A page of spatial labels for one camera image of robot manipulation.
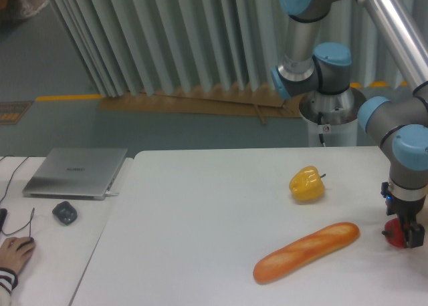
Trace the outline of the striped sleeve forearm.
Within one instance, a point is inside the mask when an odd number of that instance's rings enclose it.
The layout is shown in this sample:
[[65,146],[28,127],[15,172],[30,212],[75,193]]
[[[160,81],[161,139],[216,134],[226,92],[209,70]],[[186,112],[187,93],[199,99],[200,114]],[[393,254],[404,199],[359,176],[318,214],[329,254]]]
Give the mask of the striped sleeve forearm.
[[18,284],[18,276],[11,269],[1,267],[0,278],[1,306],[10,305],[11,293]]

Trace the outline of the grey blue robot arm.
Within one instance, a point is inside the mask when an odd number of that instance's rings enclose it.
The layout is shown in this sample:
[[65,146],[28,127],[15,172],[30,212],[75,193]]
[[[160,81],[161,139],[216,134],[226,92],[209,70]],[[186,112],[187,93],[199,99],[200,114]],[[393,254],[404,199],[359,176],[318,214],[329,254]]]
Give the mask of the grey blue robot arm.
[[[271,71],[284,100],[312,92],[317,124],[325,124],[334,102],[343,119],[356,103],[350,88],[351,57],[339,43],[314,45],[321,20],[341,0],[280,0],[290,17],[286,52]],[[411,88],[410,99],[392,103],[373,97],[358,109],[358,122],[390,162],[382,184],[387,214],[396,215],[396,237],[405,248],[420,247],[424,227],[417,222],[427,196],[427,44],[401,0],[356,0],[384,37],[396,65]]]

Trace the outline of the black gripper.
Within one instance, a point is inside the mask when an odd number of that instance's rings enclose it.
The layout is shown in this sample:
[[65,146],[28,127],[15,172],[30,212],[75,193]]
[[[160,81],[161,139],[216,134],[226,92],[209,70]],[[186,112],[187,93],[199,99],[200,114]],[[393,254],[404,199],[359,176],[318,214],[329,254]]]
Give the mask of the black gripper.
[[402,188],[393,181],[381,184],[381,195],[385,198],[387,215],[396,214],[403,232],[404,247],[422,247],[425,238],[424,227],[416,221],[417,214],[425,203],[425,187],[418,189]]

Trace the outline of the person's hand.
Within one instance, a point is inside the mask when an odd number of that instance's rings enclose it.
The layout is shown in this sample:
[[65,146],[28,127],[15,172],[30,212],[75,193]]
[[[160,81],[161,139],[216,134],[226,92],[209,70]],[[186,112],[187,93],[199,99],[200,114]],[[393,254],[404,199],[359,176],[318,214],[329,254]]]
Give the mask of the person's hand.
[[11,237],[5,239],[1,245],[1,267],[11,269],[17,275],[20,274],[28,260],[32,257],[36,243],[34,241],[34,243],[23,247],[19,251],[16,251],[16,249],[21,243],[28,240],[29,237]]

